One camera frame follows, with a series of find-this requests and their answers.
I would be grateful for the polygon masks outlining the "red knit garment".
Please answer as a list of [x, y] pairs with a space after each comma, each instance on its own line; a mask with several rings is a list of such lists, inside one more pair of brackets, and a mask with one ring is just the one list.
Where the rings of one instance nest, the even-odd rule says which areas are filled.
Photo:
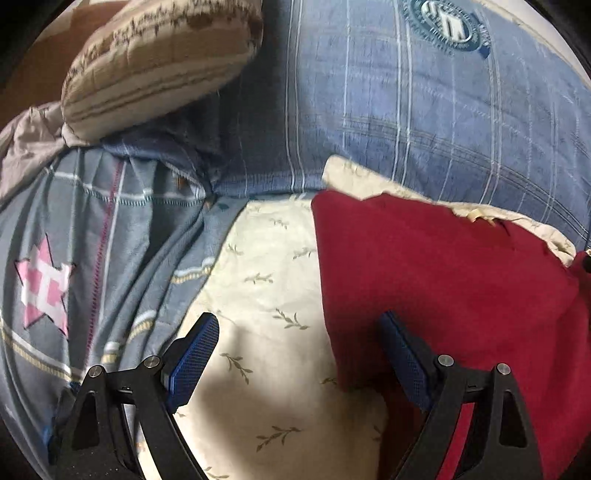
[[394, 313], [437, 354], [489, 370], [507, 363], [525, 398], [542, 473], [558, 478], [590, 434], [590, 276], [545, 241], [445, 206], [335, 191], [311, 203], [325, 328], [346, 389], [388, 363], [378, 322]]

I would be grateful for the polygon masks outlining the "cream leaf-print quilt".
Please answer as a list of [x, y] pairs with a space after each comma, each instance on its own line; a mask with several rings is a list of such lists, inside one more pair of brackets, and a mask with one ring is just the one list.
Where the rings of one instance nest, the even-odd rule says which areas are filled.
[[322, 317], [307, 200], [250, 201], [181, 325], [219, 340], [174, 416], [209, 479], [374, 479], [384, 402], [346, 393]]

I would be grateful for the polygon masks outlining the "grey star-print bedsheet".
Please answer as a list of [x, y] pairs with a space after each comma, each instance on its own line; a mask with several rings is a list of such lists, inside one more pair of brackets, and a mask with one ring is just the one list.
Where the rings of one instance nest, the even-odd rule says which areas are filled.
[[243, 207], [100, 148], [58, 156], [2, 206], [1, 417], [40, 477], [61, 401], [90, 367], [169, 345]]

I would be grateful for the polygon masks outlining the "grey crumpled cloth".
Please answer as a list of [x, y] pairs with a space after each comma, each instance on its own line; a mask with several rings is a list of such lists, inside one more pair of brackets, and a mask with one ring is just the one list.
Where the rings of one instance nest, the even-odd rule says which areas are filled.
[[29, 107], [1, 131], [1, 205], [67, 148], [86, 147], [63, 119], [59, 102]]

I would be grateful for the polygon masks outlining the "blue plaid pillow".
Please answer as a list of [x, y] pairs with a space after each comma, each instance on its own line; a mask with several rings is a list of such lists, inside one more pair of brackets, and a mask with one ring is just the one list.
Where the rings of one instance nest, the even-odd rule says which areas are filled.
[[263, 45], [219, 94], [216, 193], [322, 188], [340, 155], [441, 201], [590, 244], [590, 85], [478, 1], [266, 1]]

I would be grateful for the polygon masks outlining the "brown padded headboard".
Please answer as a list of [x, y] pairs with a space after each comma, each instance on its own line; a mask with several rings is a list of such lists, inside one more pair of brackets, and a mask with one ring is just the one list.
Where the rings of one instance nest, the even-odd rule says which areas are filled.
[[58, 101], [74, 57], [124, 5], [123, 1], [76, 1], [48, 25], [1, 87], [1, 125], [30, 107]]

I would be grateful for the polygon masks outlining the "beige striped floral pillow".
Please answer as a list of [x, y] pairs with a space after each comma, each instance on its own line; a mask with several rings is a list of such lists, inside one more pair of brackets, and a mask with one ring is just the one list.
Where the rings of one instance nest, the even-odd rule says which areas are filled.
[[130, 1], [74, 58], [63, 120], [94, 142], [165, 115], [238, 77], [262, 41], [259, 1]]

